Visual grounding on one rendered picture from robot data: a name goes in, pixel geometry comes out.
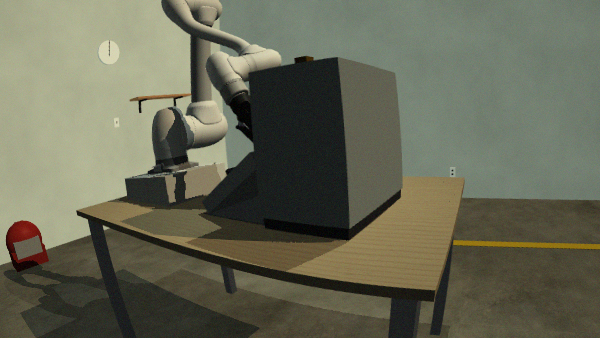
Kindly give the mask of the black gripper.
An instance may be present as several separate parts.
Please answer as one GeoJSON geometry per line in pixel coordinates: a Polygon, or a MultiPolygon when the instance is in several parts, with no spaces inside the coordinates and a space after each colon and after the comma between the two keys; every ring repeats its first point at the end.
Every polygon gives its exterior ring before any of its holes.
{"type": "Polygon", "coordinates": [[[237,116],[238,125],[236,126],[236,129],[240,130],[251,142],[253,142],[249,94],[242,93],[237,95],[231,100],[229,106],[237,116]]]}

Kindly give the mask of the dark grey cabinet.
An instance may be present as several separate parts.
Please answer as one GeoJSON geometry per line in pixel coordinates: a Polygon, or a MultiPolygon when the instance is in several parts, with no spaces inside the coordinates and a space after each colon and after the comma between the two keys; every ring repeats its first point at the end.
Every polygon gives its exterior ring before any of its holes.
{"type": "Polygon", "coordinates": [[[294,59],[248,73],[254,152],[225,171],[204,214],[350,240],[401,197],[396,76],[294,59]]]}

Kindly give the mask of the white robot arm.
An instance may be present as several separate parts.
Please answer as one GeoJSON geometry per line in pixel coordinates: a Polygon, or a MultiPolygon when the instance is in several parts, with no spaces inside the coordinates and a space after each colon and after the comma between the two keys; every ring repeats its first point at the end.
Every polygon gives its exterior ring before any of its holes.
{"type": "Polygon", "coordinates": [[[156,166],[148,174],[199,166],[189,162],[187,150],[211,146],[225,137],[227,120],[212,101],[211,83],[229,106],[237,95],[249,94],[244,84],[249,72],[281,66],[277,51],[211,28],[222,13],[218,0],[161,0],[161,5],[166,16],[190,34],[191,103],[186,115],[174,106],[157,111],[152,124],[156,166]],[[211,42],[235,50],[238,57],[221,51],[211,55],[211,42]]]}

